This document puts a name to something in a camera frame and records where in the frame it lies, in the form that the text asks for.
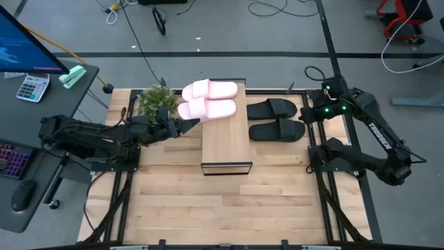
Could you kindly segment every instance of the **desk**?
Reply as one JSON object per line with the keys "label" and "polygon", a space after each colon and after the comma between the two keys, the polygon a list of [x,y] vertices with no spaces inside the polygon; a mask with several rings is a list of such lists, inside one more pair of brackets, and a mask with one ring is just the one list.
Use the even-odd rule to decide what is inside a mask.
{"label": "desk", "polygon": [[[119,120],[130,93],[130,89],[114,90],[107,125]],[[298,109],[303,107],[301,95],[247,92],[247,103],[269,97],[288,99]],[[342,117],[326,121],[324,126],[328,138],[348,142]],[[253,166],[249,175],[203,176],[201,129],[198,124],[180,138],[142,148],[133,178],[124,244],[157,244],[159,239],[167,244],[193,245],[281,244],[283,239],[289,244],[327,242],[316,177],[305,171],[309,164],[308,132],[294,143],[250,141]],[[320,144],[317,129],[315,136]],[[94,226],[108,211],[114,175],[104,174],[89,192],[87,213]],[[365,237],[371,238],[357,179],[340,172],[334,175],[344,213]],[[114,218],[112,240],[116,239],[119,215]],[[337,228],[332,211],[330,217],[332,228]],[[91,232],[83,218],[78,240]],[[333,233],[338,239],[338,231]]]}
{"label": "desk", "polygon": [[[62,63],[69,69],[79,65],[68,61],[62,61]],[[0,140],[39,149],[38,132],[41,118],[54,115],[72,117],[99,71],[95,66],[83,65],[83,67],[87,73],[70,90],[62,86],[58,75],[51,75],[51,89],[39,103],[31,103],[15,97],[24,76],[4,79],[1,74],[0,107],[3,108],[3,112],[0,123]],[[60,156],[64,154],[62,151],[54,153]],[[54,176],[60,169],[59,158],[49,154],[46,154],[44,158],[43,156],[43,152],[39,151],[24,177],[24,180],[33,178],[37,182],[37,189],[29,207],[22,212],[14,212],[10,205],[12,194],[20,181],[0,177],[0,228],[21,233],[28,226]]]}

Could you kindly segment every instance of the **red chair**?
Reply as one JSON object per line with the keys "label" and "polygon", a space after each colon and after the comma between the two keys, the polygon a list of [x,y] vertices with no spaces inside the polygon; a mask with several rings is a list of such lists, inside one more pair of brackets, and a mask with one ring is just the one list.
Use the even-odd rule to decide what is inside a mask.
{"label": "red chair", "polygon": [[[384,7],[387,1],[388,0],[383,0],[381,2],[376,10],[376,14],[380,16],[380,20],[386,24],[384,36],[389,39],[398,29],[398,27],[406,22],[407,19],[412,15],[420,0],[395,0],[396,13],[382,13],[381,9]],[[407,22],[407,24],[410,24],[410,27],[407,28],[407,24],[403,26],[400,32],[398,32],[393,39],[409,40],[419,44],[424,43],[424,40],[421,38],[422,30],[419,25],[424,24],[432,18],[432,11],[430,10],[427,0],[422,0],[419,9],[415,12],[415,15],[413,15],[413,17]]]}

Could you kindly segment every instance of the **keyboard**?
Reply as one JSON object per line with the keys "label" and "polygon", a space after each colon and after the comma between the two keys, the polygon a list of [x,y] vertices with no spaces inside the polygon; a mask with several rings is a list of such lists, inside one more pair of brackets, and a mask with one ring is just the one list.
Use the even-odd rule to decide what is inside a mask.
{"label": "keyboard", "polygon": [[36,150],[0,141],[0,176],[20,180],[31,165]]}

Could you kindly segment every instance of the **computer mouse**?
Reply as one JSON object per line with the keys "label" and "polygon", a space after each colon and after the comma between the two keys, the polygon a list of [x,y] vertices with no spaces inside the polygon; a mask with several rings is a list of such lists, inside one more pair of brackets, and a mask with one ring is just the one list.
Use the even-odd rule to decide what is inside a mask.
{"label": "computer mouse", "polygon": [[20,183],[14,191],[11,200],[11,207],[15,212],[21,212],[28,207],[36,187],[37,183],[34,180],[22,181]]}

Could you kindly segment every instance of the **calculator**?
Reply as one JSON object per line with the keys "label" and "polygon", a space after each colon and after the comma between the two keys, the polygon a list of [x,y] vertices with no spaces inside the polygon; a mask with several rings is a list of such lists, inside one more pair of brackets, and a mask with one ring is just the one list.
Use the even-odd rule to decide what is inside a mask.
{"label": "calculator", "polygon": [[39,102],[49,87],[49,74],[28,73],[16,97],[25,101]]}

